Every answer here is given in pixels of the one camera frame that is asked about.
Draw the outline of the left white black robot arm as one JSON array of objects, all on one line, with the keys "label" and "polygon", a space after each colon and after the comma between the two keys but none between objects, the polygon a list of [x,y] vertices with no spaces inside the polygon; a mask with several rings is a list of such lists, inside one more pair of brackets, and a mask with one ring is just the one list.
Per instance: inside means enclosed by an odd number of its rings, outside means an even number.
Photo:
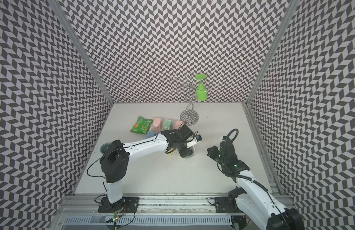
[{"label": "left white black robot arm", "polygon": [[129,162],[157,152],[170,154],[177,151],[181,158],[191,157],[193,147],[201,141],[201,135],[193,132],[187,125],[182,125],[178,129],[160,131],[141,141],[112,142],[99,159],[109,203],[115,204],[123,199],[122,179],[127,173]]}]

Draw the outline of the mint green pencil sharpener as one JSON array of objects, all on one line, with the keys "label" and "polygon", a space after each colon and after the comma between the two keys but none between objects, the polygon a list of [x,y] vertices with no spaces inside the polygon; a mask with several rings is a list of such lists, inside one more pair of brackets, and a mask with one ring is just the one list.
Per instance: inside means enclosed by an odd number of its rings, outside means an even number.
[{"label": "mint green pencil sharpener", "polygon": [[162,130],[163,131],[171,130],[171,127],[172,127],[172,121],[169,120],[169,119],[165,119],[164,123],[163,123],[163,126],[162,126]]}]

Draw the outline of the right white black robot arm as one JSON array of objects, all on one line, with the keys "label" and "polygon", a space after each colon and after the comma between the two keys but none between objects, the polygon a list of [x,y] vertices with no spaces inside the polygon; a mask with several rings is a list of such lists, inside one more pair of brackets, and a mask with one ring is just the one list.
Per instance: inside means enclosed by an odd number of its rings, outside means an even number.
[{"label": "right white black robot arm", "polygon": [[233,140],[224,136],[219,147],[207,149],[207,156],[219,170],[236,183],[228,193],[231,209],[244,212],[261,230],[304,230],[302,215],[271,195],[235,152]]}]

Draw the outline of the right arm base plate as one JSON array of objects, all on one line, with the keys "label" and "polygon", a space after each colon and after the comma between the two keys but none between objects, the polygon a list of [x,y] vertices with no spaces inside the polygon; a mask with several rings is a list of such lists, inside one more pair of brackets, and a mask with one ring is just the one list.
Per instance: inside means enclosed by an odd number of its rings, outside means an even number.
[{"label": "right arm base plate", "polygon": [[238,214],[238,215],[243,215],[244,212],[241,211],[234,199],[232,197],[226,196],[226,197],[215,197],[214,198],[214,206],[216,213],[231,213],[231,214]]}]

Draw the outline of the blue pencil sharpener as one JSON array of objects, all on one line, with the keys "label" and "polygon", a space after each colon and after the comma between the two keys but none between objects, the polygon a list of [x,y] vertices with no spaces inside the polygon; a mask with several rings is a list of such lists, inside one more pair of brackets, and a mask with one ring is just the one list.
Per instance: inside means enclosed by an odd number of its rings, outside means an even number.
[{"label": "blue pencil sharpener", "polygon": [[156,133],[154,131],[148,131],[145,138],[148,139],[148,138],[152,138],[155,136],[156,136]]}]

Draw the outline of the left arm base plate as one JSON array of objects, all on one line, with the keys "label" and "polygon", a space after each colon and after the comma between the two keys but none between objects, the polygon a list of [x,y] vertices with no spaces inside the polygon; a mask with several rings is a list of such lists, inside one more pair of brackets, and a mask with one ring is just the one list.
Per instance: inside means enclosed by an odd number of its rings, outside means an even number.
[{"label": "left arm base plate", "polygon": [[103,197],[99,204],[98,213],[136,213],[139,206],[139,197],[123,197],[111,204],[107,197]]}]

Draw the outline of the sage green pencil sharpener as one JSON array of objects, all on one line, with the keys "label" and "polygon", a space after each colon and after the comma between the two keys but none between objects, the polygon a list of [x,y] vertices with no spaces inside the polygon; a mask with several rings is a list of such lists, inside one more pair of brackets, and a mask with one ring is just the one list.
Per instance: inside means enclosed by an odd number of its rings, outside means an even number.
[{"label": "sage green pencil sharpener", "polygon": [[188,155],[188,157],[192,157],[194,155],[195,148],[194,147],[190,147],[189,150],[190,150],[190,154]]}]

